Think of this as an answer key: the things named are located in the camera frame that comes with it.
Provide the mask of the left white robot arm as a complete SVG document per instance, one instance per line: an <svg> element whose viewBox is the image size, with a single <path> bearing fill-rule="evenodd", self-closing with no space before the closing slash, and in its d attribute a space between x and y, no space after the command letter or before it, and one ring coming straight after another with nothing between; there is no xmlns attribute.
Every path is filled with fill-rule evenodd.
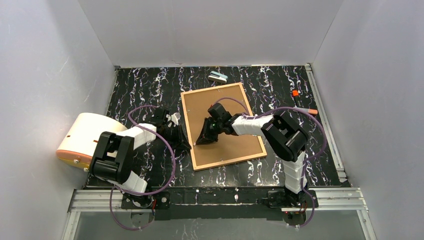
<svg viewBox="0 0 424 240"><path fill-rule="evenodd" d="M180 124L180 113L171 114L163 108L155 108L146 123L134 123L133 127L100 134L92 156L89 173L107 181L120 191L135 196L149 196L165 190L175 177L176 151L191 150L191 145ZM147 192L148 183L133 170L134 152L145 144L161 140L170 152L171 175L160 189Z"/></svg>

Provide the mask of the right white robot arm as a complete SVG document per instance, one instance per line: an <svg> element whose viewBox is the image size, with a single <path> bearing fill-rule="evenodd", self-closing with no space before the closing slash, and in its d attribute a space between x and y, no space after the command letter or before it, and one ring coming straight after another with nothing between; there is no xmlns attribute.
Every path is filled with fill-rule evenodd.
<svg viewBox="0 0 424 240"><path fill-rule="evenodd" d="M307 190L304 161L306 143L310 137L290 116L289 110L290 107L278 107L250 116L245 113L231 114L222 104L215 103L208 109L209 117L205 118L195 143L215 143L220 134L263 137L289 170L285 175L285 188L299 194Z"/></svg>

